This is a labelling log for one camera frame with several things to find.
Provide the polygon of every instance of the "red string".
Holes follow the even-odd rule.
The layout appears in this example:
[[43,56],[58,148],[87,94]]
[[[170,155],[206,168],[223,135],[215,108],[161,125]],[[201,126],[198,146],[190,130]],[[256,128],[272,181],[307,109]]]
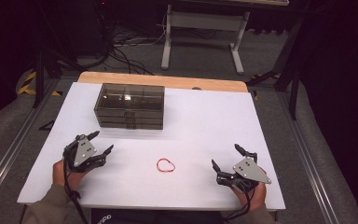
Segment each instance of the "red string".
[[[158,164],[159,164],[161,161],[167,161],[170,165],[173,166],[173,169],[171,169],[171,170],[161,170],[161,168],[159,168],[159,166],[158,166]],[[175,165],[174,165],[172,162],[170,162],[168,159],[162,158],[162,159],[159,159],[159,161],[157,162],[157,169],[158,169],[160,172],[164,172],[164,173],[166,173],[166,172],[172,172],[172,171],[175,170]]]

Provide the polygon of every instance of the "robotic hand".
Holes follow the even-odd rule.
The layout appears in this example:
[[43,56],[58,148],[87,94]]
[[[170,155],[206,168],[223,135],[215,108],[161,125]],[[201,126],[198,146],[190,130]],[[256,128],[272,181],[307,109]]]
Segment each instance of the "robotic hand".
[[83,173],[104,166],[106,163],[105,158],[111,152],[113,145],[103,154],[92,157],[97,152],[97,149],[95,149],[90,141],[99,133],[97,131],[89,135],[78,135],[75,141],[63,150],[63,159],[66,161],[71,172]]
[[212,160],[213,169],[217,172],[217,184],[234,188],[242,193],[249,192],[256,187],[260,181],[270,184],[271,180],[269,177],[256,164],[257,153],[250,153],[237,144],[235,144],[235,148],[245,157],[245,159],[234,165],[233,169],[235,174],[222,172],[216,162]]

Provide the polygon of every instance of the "metal bar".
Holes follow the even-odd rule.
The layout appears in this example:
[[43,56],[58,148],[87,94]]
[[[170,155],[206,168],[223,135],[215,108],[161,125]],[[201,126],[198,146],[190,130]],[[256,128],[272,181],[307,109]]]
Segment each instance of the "metal bar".
[[25,143],[29,132],[31,131],[31,128],[42,111],[42,108],[46,104],[49,96],[54,91],[55,87],[57,86],[57,83],[59,82],[58,79],[52,79],[46,88],[45,94],[47,97],[44,97],[44,99],[40,102],[39,106],[37,108],[33,108],[28,115],[26,121],[23,123],[19,133],[16,135],[15,139],[13,140],[10,147],[7,149],[7,153],[0,161],[0,186],[2,182],[4,181],[7,173],[10,170],[10,167],[14,163],[14,160],[16,160],[17,156],[19,155],[21,148],[23,144]]
[[327,224],[339,224],[336,212],[334,211],[333,205],[330,203],[327,192],[324,188],[324,183],[320,178],[318,171],[316,170],[315,164],[313,163],[312,156],[308,150],[308,147],[304,141],[302,133],[296,123],[292,120],[291,114],[288,107],[287,99],[282,92],[277,92],[278,99],[283,107],[284,114],[286,115],[290,127],[295,135],[299,156],[304,164],[304,168],[307,172],[308,178],[310,179],[310,184],[312,185],[313,192],[315,193],[316,199],[321,207],[322,213],[324,215],[324,220]]

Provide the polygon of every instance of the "black storage box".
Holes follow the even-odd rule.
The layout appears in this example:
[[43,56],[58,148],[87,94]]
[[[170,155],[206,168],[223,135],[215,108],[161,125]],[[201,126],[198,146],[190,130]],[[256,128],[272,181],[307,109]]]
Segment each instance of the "black storage box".
[[163,86],[104,83],[94,112],[101,127],[163,129]]

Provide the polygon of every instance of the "person's left hand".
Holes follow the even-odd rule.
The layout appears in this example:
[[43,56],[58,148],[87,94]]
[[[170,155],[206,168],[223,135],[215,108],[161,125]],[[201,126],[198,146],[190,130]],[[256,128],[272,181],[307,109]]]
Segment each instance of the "person's left hand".
[[[87,173],[88,172],[69,174],[69,176],[68,176],[69,187],[72,190],[76,190],[77,187],[79,186],[81,180]],[[57,184],[57,185],[61,185],[61,186],[65,185],[65,179],[63,177],[63,161],[57,161],[53,165],[53,184]]]

